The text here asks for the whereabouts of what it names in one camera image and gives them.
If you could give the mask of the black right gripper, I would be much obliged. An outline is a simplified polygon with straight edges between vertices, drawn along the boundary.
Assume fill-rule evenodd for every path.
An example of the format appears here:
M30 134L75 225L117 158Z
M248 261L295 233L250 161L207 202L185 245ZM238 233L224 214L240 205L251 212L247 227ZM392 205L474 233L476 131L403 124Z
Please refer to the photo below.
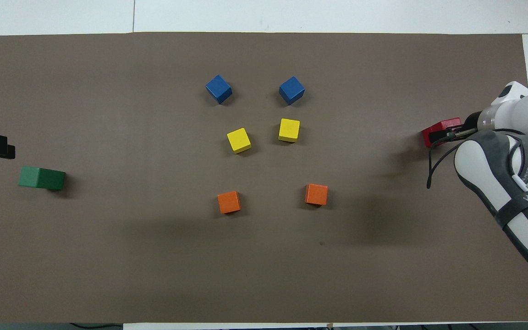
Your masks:
M465 119L465 130L438 130L431 132L431 143L459 141L471 136L477 132L481 113L481 111L476 111Z

